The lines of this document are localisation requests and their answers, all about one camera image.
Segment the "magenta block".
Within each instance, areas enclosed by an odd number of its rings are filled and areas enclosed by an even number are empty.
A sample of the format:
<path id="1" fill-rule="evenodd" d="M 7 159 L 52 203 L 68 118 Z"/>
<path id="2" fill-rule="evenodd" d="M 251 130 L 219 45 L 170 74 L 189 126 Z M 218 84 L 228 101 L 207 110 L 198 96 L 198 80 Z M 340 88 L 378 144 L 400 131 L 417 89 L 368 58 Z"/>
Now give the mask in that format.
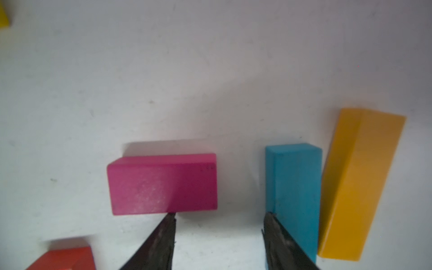
<path id="1" fill-rule="evenodd" d="M 107 166 L 115 216 L 218 208 L 216 154 L 127 156 Z"/>

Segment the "yellow block group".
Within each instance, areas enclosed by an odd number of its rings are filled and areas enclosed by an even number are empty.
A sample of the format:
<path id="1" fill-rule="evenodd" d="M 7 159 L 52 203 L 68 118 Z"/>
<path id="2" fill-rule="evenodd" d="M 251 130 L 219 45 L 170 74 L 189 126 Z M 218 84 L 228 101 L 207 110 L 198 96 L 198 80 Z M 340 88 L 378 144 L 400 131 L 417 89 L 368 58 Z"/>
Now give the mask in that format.
<path id="1" fill-rule="evenodd" d="M 5 11 L 5 8 L 2 4 L 2 2 L 0 2 L 0 28 L 8 28 L 10 26 L 10 21 L 8 18 L 8 15 Z"/>

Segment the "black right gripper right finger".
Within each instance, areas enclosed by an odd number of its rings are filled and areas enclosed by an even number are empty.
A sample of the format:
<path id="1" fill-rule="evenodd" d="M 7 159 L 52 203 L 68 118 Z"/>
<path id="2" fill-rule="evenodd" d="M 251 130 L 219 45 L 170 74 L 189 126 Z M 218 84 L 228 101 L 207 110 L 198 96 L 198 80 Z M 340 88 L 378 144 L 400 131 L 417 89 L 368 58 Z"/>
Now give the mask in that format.
<path id="1" fill-rule="evenodd" d="M 275 214 L 265 214 L 262 234 L 269 270 L 319 270 Z"/>

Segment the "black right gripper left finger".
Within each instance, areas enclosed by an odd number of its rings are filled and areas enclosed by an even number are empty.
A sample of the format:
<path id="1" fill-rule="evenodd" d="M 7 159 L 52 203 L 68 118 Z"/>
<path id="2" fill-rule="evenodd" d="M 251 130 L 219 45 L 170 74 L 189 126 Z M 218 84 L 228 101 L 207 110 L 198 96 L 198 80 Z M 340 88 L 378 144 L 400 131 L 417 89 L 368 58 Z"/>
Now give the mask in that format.
<path id="1" fill-rule="evenodd" d="M 168 213 L 121 270 L 171 270 L 176 214 Z"/>

